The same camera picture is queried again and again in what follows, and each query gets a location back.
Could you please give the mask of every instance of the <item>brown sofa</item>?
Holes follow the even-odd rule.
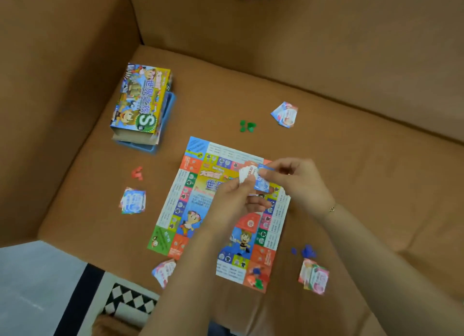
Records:
[[[430,41],[409,32],[415,37],[409,43],[426,58],[411,63],[401,55],[407,51],[399,49],[398,26],[387,24],[385,32],[387,19],[373,15],[370,28],[378,29],[382,43],[379,50],[361,48],[355,42],[369,27],[337,37],[333,25],[353,25],[375,9],[366,0],[349,0],[364,9],[351,11],[346,1],[326,0],[331,10],[319,12],[320,0],[0,0],[0,24],[8,32],[0,44],[9,52],[0,80],[8,115],[2,122],[0,244],[42,239],[161,293],[150,273],[166,257],[146,246],[193,135],[270,159],[313,158],[340,203],[447,294],[464,299],[464,107],[456,103],[462,86],[444,92],[427,69],[439,54],[441,71],[461,77],[456,63],[463,45],[432,51]],[[455,1],[438,2],[451,10]],[[404,10],[398,8],[395,19],[409,24],[414,10]],[[450,22],[442,15],[435,18],[433,27],[462,38],[446,30]],[[351,60],[355,45],[361,65]],[[155,156],[110,139],[128,61],[174,71],[177,103]],[[416,77],[407,90],[403,82],[392,85],[404,68]],[[284,100],[299,107],[291,129],[269,115]],[[256,122],[255,132],[240,133],[241,119]],[[136,182],[130,173],[140,165],[144,181]],[[126,186],[147,191],[144,213],[120,214]],[[290,248],[306,243],[330,270],[324,297],[297,282],[301,258]],[[382,333],[327,236],[293,204],[267,293],[219,277],[216,288],[213,318],[243,333]]]

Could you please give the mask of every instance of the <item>colorful game board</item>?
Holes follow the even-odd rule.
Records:
[[[182,163],[159,215],[148,248],[179,259],[208,212],[218,186],[239,176],[246,162],[270,161],[190,137]],[[217,255],[216,274],[266,292],[290,197],[271,183],[272,203],[264,212],[242,217]]]

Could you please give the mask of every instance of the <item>white floor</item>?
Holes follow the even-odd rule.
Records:
[[[87,263],[37,241],[0,249],[0,335],[52,336]]]

